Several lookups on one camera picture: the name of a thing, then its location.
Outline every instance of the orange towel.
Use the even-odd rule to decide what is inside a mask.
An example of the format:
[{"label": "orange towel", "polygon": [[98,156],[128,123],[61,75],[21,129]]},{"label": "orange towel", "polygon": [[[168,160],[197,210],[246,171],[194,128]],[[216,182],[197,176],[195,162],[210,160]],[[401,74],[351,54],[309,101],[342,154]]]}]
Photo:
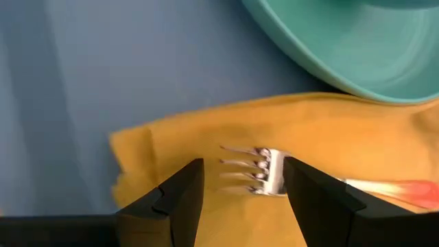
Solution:
[{"label": "orange towel", "polygon": [[231,183],[218,178],[217,159],[230,156],[219,145],[285,150],[343,178],[438,181],[439,100],[395,106],[333,93],[283,95],[153,121],[114,133],[111,144],[123,172],[113,189],[119,206],[202,157],[196,246],[306,246],[286,198],[218,191]]}]

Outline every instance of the metal fork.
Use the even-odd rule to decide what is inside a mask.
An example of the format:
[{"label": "metal fork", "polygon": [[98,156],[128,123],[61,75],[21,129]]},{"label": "metal fork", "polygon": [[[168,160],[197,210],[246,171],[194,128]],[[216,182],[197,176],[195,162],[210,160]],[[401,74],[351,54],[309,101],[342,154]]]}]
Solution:
[{"label": "metal fork", "polygon": [[[287,152],[272,148],[239,149],[222,146],[221,148],[237,153],[251,154],[254,160],[220,160],[221,163],[256,168],[257,172],[243,172],[245,176],[258,182],[258,185],[246,187],[254,195],[286,196],[283,178],[284,158]],[[439,209],[439,186],[428,180],[369,181],[349,178],[337,178],[346,184],[369,193],[376,193],[406,202],[424,209]]]}]

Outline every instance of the blue surface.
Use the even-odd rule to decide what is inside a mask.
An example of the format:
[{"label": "blue surface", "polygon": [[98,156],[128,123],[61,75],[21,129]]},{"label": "blue surface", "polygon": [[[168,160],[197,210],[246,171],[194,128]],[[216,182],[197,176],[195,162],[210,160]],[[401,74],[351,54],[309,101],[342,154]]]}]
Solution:
[{"label": "blue surface", "polygon": [[236,0],[0,1],[0,208],[109,213],[108,133],[186,110],[333,89]]}]

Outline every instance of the bowl rim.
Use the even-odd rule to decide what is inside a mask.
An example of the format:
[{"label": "bowl rim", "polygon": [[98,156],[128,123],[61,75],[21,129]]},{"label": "bowl rim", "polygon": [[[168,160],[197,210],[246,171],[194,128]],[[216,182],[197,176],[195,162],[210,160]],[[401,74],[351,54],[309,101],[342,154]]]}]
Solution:
[{"label": "bowl rim", "polygon": [[[419,98],[400,98],[400,97],[391,97],[387,95],[382,95],[379,93],[376,93],[374,91],[371,91],[369,89],[366,89],[362,86],[359,86],[358,84],[352,82],[348,78],[345,78],[343,75],[340,75],[337,71],[334,71],[332,68],[328,67],[328,65],[323,62],[317,55],[315,55],[312,50],[306,46],[300,39],[293,33],[293,31],[286,26],[281,18],[276,14],[276,12],[272,9],[271,5],[268,3],[268,0],[259,0],[259,3],[262,4],[262,6],[266,9],[267,14],[270,18],[274,20],[274,24],[278,26],[278,28],[284,33],[289,40],[295,44],[297,49],[302,52],[308,59],[317,66],[320,70],[324,71],[325,73],[328,73],[332,77],[334,77],[338,83],[340,83],[342,86],[345,86],[346,88],[351,89],[352,94],[357,94],[359,96],[364,96],[369,99],[375,99],[381,102],[391,102],[391,103],[405,103],[405,104],[415,104],[415,103],[422,103],[429,100],[432,100],[434,98],[439,97],[439,91],[436,93],[432,93],[431,95],[425,96],[425,97],[419,97]],[[325,80],[326,83],[335,86],[339,89],[340,85],[337,85],[333,82],[328,82]]]}]

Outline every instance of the fork handle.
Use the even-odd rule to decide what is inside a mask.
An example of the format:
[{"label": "fork handle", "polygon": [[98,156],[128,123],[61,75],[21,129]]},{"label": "fork handle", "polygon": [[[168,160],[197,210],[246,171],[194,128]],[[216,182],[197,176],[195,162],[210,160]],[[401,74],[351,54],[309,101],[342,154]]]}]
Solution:
[{"label": "fork handle", "polygon": [[371,193],[389,196],[424,209],[439,208],[439,186],[427,180],[375,182],[346,179],[348,185]]}]

